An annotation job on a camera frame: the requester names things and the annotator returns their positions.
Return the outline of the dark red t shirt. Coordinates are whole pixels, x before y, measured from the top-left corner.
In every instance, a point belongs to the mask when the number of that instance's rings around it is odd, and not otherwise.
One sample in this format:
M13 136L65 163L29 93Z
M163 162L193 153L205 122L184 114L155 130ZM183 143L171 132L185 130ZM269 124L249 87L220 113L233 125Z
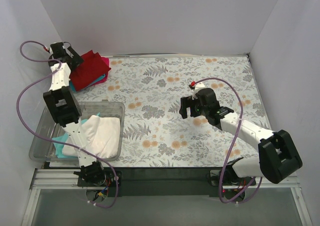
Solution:
M102 56L99 53L94 53L91 50L83 54L81 57L84 59L84 62L80 64L73 72L71 72L70 77L72 74L94 74L95 59L99 59Z

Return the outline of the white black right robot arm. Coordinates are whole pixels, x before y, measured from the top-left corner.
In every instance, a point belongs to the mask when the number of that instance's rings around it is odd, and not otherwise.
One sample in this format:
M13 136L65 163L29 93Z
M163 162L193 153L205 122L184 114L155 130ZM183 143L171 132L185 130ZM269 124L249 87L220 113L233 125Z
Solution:
M278 184L303 165L287 131L275 132L241 119L234 110L222 107L210 88L198 89L193 95L182 97L179 113L183 119L204 116L210 125L236 136L258 152L254 158L241 157L227 162L224 169L227 175L264 177Z

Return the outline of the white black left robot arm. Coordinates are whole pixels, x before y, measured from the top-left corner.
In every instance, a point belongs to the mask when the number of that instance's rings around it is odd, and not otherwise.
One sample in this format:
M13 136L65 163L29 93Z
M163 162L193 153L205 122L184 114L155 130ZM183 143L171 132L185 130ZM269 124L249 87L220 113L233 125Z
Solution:
M101 163L87 154L89 143L82 127L82 111L70 88L71 72L84 61L72 47L66 48L63 42L51 44L48 51L52 77L49 90L43 93L44 101L54 122L68 134L70 143L66 145L76 152L80 171L74 174L86 183L100 186L107 177Z

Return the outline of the folded pink t shirt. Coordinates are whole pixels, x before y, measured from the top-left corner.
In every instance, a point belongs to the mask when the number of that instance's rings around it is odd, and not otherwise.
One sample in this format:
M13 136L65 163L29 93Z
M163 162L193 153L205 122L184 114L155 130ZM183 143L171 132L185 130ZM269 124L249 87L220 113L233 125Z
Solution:
M95 59L94 69L94 80L91 82L91 86L104 83L108 79L108 73L111 70L109 58L100 57Z

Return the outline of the folded teal t shirt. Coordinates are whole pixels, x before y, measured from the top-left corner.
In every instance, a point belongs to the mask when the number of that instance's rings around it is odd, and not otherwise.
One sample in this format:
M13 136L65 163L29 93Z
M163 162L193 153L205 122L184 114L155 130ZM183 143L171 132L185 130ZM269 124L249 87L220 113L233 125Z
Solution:
M87 87L104 82L107 79L106 74L96 77L94 74L72 74L70 76L69 86L72 91L81 91Z

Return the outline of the floral patterned table mat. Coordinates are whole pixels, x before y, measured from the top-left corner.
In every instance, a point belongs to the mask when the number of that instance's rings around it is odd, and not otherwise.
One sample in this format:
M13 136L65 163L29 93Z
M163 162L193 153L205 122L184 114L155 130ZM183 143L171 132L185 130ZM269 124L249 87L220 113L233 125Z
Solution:
M107 81L75 94L80 102L125 106L121 154L113 166L211 167L257 151L209 125L200 116L182 119L180 99L189 84L205 79L222 106L259 127L270 128L248 57L111 58Z

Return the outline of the white t shirt in bin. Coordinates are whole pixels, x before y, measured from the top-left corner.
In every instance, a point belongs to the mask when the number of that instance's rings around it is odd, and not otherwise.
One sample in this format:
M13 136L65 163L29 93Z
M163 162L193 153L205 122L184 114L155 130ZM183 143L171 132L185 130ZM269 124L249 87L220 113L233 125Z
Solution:
M68 124L63 130L68 139L62 149L65 156L77 156L80 148L103 159L118 155L121 121L116 117L92 115L85 122Z

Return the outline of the light teal t shirt in bin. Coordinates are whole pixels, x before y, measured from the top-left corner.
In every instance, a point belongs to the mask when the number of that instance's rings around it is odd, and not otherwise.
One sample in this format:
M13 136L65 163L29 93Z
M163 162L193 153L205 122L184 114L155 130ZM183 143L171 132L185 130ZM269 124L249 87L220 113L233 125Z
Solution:
M99 143L98 139L98 126L100 123L100 112L96 115L92 115L89 119L84 119L81 121L81 128L83 130L83 135L87 140L86 150L99 156L103 146ZM77 152L71 146L64 145L61 143L54 143L55 154L57 158L76 158Z

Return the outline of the clear plastic bin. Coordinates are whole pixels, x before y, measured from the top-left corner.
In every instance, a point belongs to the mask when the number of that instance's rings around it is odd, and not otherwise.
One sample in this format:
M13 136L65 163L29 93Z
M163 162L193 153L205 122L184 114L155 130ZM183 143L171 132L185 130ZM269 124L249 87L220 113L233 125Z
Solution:
M111 162L118 159L121 154L122 147L125 105L122 102L109 102L107 100L103 100L101 102L80 102L79 105L82 111L82 120L89 119L92 115L107 118L116 117L120 120L120 135L116 155L113 157L106 157L105 160ZM37 126L36 133L41 137L53 138L63 136L65 131L60 127L60 125L54 122L48 108L45 107ZM31 160L40 162L78 162L76 157L59 158L56 154L56 148L52 142L42 140L36 136L33 138L29 157Z

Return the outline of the aluminium frame rail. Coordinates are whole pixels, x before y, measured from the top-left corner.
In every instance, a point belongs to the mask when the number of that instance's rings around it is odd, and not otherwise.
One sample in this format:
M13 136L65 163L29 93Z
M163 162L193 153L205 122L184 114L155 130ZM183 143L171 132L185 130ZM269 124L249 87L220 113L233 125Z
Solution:
M78 177L71 169L36 169L21 225L40 225L64 209L83 207L85 191L77 187Z

